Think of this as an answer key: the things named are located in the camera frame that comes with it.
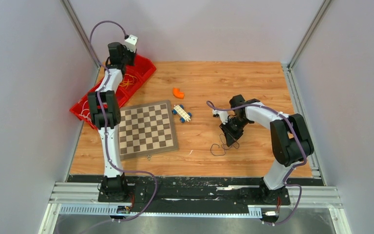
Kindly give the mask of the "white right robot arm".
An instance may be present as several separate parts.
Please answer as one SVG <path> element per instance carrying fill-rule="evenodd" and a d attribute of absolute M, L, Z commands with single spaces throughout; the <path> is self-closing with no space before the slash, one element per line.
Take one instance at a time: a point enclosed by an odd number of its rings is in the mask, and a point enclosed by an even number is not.
<path fill-rule="evenodd" d="M 242 95 L 233 96 L 229 104 L 229 109 L 214 107 L 212 110 L 214 117 L 221 120 L 220 128 L 228 147 L 239 140 L 248 124 L 258 123 L 270 131 L 275 159 L 261 179 L 256 197 L 263 203 L 272 203 L 280 197 L 291 173 L 305 165 L 314 152 L 304 117 L 284 114 L 258 99 L 245 100 Z"/>

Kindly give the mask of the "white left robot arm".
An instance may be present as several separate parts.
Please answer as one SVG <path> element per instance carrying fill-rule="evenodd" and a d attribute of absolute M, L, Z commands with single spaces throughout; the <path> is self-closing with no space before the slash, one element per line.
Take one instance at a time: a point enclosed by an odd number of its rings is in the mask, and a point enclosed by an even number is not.
<path fill-rule="evenodd" d="M 105 76 L 99 87 L 89 92 L 87 97 L 90 118 L 100 135 L 105 163 L 98 200 L 123 202 L 128 199 L 130 190 L 120 158 L 118 137 L 121 112 L 116 91 L 123 81 L 126 67 L 134 65 L 136 51 L 119 42 L 109 43 L 108 51 L 109 57 L 104 65 Z"/>

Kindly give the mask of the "orange pipe elbow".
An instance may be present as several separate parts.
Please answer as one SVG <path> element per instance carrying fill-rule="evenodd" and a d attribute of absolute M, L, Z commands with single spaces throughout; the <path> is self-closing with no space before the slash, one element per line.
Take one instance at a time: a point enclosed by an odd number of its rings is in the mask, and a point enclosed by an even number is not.
<path fill-rule="evenodd" d="M 179 88 L 173 88 L 172 93 L 173 93 L 175 98 L 178 98 L 178 99 L 184 99 L 185 98 L 185 93 L 182 92 Z"/>

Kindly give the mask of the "red plastic bin tray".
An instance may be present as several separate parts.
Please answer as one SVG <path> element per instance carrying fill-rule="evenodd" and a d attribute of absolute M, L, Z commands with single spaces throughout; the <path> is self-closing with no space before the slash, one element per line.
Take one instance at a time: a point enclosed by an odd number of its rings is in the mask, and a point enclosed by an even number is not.
<path fill-rule="evenodd" d="M 123 81 L 119 84 L 116 99 L 120 108 L 122 108 L 138 89 L 153 75 L 156 67 L 151 60 L 146 57 L 137 55 L 134 66 L 127 66 Z M 70 112 L 79 120 L 89 124 L 92 129 L 97 129 L 92 124 L 87 95 L 84 95 L 71 108 Z"/>

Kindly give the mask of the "white blue toy car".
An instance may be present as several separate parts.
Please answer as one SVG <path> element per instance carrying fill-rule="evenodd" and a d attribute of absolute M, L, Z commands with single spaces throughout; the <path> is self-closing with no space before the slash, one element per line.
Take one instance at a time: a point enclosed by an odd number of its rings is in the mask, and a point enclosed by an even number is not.
<path fill-rule="evenodd" d="M 192 114 L 190 112 L 186 112 L 183 105 L 174 105 L 172 109 L 173 115 L 178 115 L 180 117 L 180 122 L 190 122 Z"/>

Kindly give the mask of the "wooden chessboard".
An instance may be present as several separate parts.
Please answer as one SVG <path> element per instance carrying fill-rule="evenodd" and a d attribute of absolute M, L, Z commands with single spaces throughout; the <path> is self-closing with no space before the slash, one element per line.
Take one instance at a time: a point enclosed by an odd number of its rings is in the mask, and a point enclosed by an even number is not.
<path fill-rule="evenodd" d="M 122 160 L 179 149 L 169 100 L 120 109 L 119 149 Z"/>

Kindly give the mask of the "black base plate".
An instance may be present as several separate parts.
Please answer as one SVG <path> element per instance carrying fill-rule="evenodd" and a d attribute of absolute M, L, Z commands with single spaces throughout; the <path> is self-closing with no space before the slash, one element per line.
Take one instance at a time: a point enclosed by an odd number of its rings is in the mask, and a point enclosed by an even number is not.
<path fill-rule="evenodd" d="M 70 175 L 67 182 L 94 183 L 95 200 L 99 201 L 102 179 L 101 175 Z M 287 188 L 276 201 L 261 202 L 256 197 L 260 177 L 159 176 L 157 180 L 155 183 L 150 176 L 127 176 L 129 193 L 122 202 L 133 205 L 133 212 L 207 214 L 243 214 L 249 205 L 292 204 Z"/>

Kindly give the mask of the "aluminium frame rail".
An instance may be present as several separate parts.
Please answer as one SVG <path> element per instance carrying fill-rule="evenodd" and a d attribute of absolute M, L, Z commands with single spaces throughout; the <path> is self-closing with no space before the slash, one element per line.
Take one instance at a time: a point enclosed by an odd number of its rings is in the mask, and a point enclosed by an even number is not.
<path fill-rule="evenodd" d="M 221 184 L 192 186 L 179 182 L 129 185 L 125 197 L 100 190 L 98 183 L 58 182 L 49 199 L 39 232 L 51 234 L 62 211 L 85 215 L 144 215 L 176 217 L 257 218 L 266 222 L 270 213 L 284 208 L 327 209 L 338 234 L 351 232 L 337 189 L 329 186 L 284 188 L 262 198 L 258 185 Z"/>

